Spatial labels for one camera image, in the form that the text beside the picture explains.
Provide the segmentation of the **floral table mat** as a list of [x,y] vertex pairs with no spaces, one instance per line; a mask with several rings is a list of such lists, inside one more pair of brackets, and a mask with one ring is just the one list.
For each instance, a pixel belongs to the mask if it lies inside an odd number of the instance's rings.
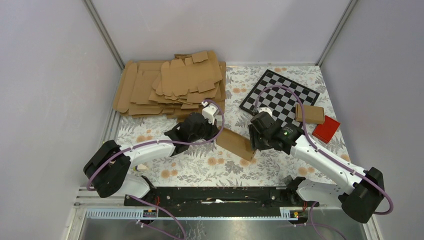
[[[226,68],[225,128],[249,137],[247,124],[252,116],[239,105],[266,70],[317,91],[319,97],[315,105],[323,107],[327,116],[337,119],[319,66],[233,66]],[[120,145],[135,145],[156,139],[176,123],[177,118],[166,115],[122,116],[114,133],[115,141]],[[328,144],[321,141],[320,144],[345,161],[351,161],[341,127]],[[157,158],[143,164],[140,172],[131,170],[130,173],[146,176],[154,186],[161,187],[283,186],[283,179],[289,175],[334,184],[310,164],[283,152],[257,151],[251,160],[246,160],[214,143],[190,146],[175,157]]]

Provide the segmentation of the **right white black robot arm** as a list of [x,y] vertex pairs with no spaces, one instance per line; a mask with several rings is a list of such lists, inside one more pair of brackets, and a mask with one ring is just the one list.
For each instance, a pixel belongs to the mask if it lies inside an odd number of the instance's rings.
[[287,177],[287,201],[299,206],[304,201],[340,208],[353,220],[365,224],[384,195],[384,178],[375,167],[366,170],[330,152],[293,124],[273,119],[267,111],[253,116],[248,125],[250,144],[254,150],[276,150],[300,159],[330,178],[321,183],[304,177]]

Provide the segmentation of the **stack of cardboard blanks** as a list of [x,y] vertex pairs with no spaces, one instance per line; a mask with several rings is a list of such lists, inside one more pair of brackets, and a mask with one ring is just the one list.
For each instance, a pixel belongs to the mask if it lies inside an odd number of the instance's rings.
[[133,118],[184,118],[201,112],[204,100],[223,107],[226,67],[212,50],[175,54],[171,60],[130,60],[124,66],[112,108]]

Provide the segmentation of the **folded small cardboard box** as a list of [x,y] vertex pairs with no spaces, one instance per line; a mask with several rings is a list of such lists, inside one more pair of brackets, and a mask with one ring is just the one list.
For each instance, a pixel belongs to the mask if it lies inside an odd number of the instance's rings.
[[300,104],[295,106],[295,120],[297,122],[303,122],[307,124],[323,124],[325,122],[325,110],[320,106],[303,105],[301,108]]

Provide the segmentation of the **brown cardboard box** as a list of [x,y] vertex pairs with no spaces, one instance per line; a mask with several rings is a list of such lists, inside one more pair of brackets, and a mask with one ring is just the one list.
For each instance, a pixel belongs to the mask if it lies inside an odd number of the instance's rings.
[[227,128],[217,137],[216,144],[248,162],[255,156],[256,151],[252,149],[250,140]]

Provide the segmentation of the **red box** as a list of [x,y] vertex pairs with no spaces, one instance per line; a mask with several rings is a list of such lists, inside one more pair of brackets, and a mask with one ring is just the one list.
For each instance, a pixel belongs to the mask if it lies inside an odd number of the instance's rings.
[[324,123],[318,124],[313,130],[312,135],[321,142],[328,144],[335,135],[340,125],[340,122],[338,122],[334,118],[331,118],[328,115],[325,115]]

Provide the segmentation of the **black white checkerboard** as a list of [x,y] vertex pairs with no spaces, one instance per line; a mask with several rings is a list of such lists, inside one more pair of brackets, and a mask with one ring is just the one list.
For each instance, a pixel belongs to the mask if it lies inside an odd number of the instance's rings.
[[259,108],[269,108],[273,119],[281,120],[283,126],[293,124],[301,127],[303,124],[295,120],[296,105],[298,103],[295,96],[281,88],[273,88],[261,94],[263,89],[273,85],[285,86],[290,89],[304,106],[315,105],[320,96],[317,91],[268,69],[253,85],[247,96],[242,100],[239,108],[253,115],[255,103],[258,101],[257,106]]

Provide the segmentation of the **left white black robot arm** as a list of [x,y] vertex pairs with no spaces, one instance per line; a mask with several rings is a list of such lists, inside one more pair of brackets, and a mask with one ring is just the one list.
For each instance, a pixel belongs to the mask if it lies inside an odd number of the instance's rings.
[[214,113],[193,112],[158,139],[132,146],[108,140],[83,168],[88,179],[86,189],[96,192],[100,198],[117,194],[133,196],[148,206],[155,200],[150,182],[129,171],[151,160],[179,155],[190,146],[210,143],[219,133]]

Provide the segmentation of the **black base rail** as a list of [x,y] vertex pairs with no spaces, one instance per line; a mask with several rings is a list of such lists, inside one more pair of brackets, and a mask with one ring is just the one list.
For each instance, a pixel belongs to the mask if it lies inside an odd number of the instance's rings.
[[139,200],[126,196],[124,206],[147,207],[150,204],[163,208],[168,216],[169,209],[200,206],[254,206],[282,207],[301,214],[312,206],[312,201],[302,200],[292,189],[286,187],[155,187]]

